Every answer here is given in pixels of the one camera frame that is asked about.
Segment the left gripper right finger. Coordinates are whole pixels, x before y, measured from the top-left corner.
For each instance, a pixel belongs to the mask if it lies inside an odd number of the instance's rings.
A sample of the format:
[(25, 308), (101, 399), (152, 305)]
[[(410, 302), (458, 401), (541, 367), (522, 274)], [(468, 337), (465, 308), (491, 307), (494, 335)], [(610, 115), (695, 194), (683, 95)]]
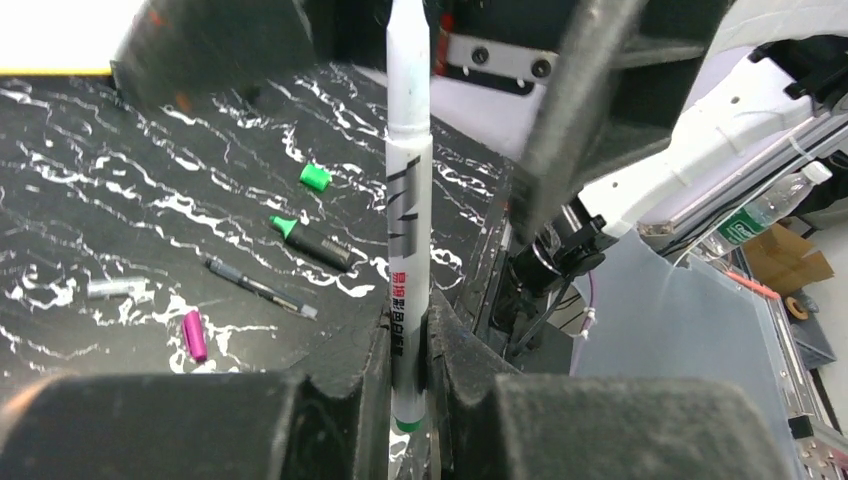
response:
[(449, 307), (429, 319), (446, 479), (785, 479), (736, 389), (692, 379), (521, 374)]

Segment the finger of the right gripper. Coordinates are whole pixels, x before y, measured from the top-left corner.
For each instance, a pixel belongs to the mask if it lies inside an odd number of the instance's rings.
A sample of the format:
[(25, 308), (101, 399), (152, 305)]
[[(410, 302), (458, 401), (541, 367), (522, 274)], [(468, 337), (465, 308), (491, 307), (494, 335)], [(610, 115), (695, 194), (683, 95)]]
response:
[(146, 1), (112, 62), (120, 98), (139, 109), (187, 108), (315, 62), (296, 1)]

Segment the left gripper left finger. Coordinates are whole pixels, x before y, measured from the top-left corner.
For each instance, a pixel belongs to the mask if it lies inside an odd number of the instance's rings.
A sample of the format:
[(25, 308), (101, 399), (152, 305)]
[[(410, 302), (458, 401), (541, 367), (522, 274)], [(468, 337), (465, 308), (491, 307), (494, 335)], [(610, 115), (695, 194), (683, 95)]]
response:
[(5, 479), (384, 479), (388, 314), (266, 373), (68, 376), (1, 444)]

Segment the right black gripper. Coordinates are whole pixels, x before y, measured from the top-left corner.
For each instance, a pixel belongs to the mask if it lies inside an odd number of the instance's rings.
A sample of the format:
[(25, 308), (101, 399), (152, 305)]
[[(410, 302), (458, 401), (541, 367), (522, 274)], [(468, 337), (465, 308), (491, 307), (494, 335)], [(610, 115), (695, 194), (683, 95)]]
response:
[[(384, 68), (389, 2), (296, 2), (311, 27), (312, 66)], [(590, 214), (615, 226), (612, 236), (652, 208), (651, 180), (612, 175), (652, 155), (653, 120), (680, 115), (728, 10), (725, 1), (425, 3), (438, 73), (469, 68), (473, 83), (514, 92), (516, 80), (540, 84), (554, 70), (511, 179), (520, 241), (583, 189)]]

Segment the magenta pen cap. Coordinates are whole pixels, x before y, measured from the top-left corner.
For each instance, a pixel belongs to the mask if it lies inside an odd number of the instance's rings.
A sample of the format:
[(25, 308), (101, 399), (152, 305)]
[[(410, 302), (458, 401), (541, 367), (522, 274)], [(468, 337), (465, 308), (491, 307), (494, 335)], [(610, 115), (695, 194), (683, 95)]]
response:
[(191, 310), (184, 315), (182, 331), (189, 356), (196, 363), (204, 363), (208, 358), (208, 351), (203, 322), (197, 310)]

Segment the white marker pen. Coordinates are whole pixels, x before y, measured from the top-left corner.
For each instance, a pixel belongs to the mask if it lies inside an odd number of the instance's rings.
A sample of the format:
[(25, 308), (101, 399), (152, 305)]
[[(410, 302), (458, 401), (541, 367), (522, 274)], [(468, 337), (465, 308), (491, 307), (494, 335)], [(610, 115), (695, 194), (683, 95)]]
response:
[(410, 433), (426, 413), (425, 330), (431, 290), (431, 55), (422, 2), (393, 2), (386, 57), (391, 407), (398, 429)]

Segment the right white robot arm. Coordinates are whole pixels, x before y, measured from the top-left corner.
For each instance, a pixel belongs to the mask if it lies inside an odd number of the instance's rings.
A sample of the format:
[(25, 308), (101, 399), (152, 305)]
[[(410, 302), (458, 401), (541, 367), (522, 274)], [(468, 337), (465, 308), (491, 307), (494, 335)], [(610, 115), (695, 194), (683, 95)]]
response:
[[(342, 58), (360, 1), (148, 1), (118, 49), (114, 75), (137, 109), (192, 109), (195, 99)], [(392, 281), (422, 290), (430, 275), (433, 139), (430, 83), (436, 36), (421, 1), (394, 1), (383, 40), (353, 38), (387, 69), (385, 128)], [(808, 94), (770, 99), (753, 64), (736, 67), (688, 109), (671, 100), (671, 68), (739, 46), (847, 33), (843, 1), (582, 1), (567, 24), (553, 76), (510, 180), (510, 222), (527, 239), (556, 206), (583, 201), (619, 237), (711, 164), (813, 113)]]

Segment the black ballpoint pen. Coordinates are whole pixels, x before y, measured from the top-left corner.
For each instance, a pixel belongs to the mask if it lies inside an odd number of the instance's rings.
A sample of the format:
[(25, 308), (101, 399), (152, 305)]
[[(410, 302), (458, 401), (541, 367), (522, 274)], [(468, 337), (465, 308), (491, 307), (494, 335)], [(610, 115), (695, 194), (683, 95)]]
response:
[(265, 285), (245, 275), (240, 270), (221, 262), (218, 259), (206, 258), (203, 261), (207, 269), (213, 274), (234, 283), (241, 288), (250, 291), (259, 297), (268, 300), (288, 311), (301, 315), (305, 318), (316, 320), (317, 309), (305, 302), (295, 299), (275, 288)]

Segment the clear pen cap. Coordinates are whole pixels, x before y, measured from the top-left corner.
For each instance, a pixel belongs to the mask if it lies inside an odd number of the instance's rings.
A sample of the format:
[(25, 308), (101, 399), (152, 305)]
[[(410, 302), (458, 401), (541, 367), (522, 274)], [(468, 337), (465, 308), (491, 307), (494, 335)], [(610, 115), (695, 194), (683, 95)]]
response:
[(130, 296), (144, 291), (147, 283), (144, 277), (91, 280), (86, 286), (86, 295), (88, 299)]

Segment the yellow framed whiteboard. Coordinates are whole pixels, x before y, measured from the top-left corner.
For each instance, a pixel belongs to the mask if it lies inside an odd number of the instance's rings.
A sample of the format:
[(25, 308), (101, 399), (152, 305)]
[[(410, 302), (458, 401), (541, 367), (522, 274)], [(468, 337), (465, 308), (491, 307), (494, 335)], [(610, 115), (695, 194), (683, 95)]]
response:
[(3, 75), (107, 75), (143, 3), (1, 0)]

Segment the green highlighter cap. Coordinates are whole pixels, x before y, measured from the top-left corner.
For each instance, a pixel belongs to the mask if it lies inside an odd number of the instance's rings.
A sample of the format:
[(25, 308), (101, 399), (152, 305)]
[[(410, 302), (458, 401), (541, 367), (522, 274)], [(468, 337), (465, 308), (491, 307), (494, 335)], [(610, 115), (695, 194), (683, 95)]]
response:
[(314, 164), (306, 164), (299, 176), (300, 182), (317, 192), (324, 192), (332, 182), (332, 175)]

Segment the green tipped black highlighter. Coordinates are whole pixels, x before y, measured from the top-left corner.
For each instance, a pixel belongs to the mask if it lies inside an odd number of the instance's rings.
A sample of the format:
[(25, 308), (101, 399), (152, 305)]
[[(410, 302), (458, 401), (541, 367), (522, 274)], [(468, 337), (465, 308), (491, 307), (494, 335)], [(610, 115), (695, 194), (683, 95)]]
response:
[(347, 272), (352, 268), (355, 259), (351, 251), (319, 230), (279, 216), (270, 216), (269, 221), (287, 245), (339, 271)]

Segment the plastic water bottle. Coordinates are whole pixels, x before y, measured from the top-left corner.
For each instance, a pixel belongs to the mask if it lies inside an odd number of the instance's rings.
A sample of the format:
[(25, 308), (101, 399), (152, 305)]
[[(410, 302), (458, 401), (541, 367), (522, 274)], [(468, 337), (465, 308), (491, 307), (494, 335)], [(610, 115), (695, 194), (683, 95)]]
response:
[(695, 248), (705, 261), (721, 258), (788, 216), (832, 172), (820, 161), (784, 176), (722, 222)]

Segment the cardboard box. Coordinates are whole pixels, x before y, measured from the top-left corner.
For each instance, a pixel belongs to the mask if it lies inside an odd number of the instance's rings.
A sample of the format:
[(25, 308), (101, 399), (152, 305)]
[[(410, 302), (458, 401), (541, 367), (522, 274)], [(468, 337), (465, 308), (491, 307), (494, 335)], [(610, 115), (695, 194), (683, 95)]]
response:
[(779, 224), (747, 241), (741, 249), (753, 277), (781, 296), (835, 274), (811, 241)]

